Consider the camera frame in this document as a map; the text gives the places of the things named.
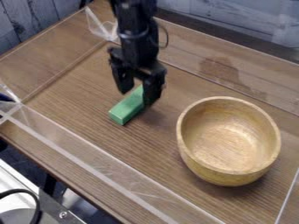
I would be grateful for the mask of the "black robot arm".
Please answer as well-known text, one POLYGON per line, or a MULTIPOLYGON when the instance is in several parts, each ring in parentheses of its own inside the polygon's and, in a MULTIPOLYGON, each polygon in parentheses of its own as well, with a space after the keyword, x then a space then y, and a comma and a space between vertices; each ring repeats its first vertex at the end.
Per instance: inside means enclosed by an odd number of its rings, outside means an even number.
POLYGON ((109 0, 117 17, 121 47, 110 47, 110 65, 118 90, 126 94, 143 82, 143 102, 151 106, 162 97, 167 68, 158 60, 159 24, 157 0, 109 0))

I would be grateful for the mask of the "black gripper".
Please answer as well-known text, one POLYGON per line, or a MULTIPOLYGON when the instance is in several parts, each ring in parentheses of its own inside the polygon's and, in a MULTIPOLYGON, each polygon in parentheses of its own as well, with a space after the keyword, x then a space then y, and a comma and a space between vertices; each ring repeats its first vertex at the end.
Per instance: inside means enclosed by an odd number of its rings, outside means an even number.
POLYGON ((121 31, 121 47, 110 47, 110 65, 119 92, 125 95, 135 85, 135 78, 143 82, 145 105, 151 106, 162 97, 167 70, 158 61, 159 31, 138 33, 121 31))

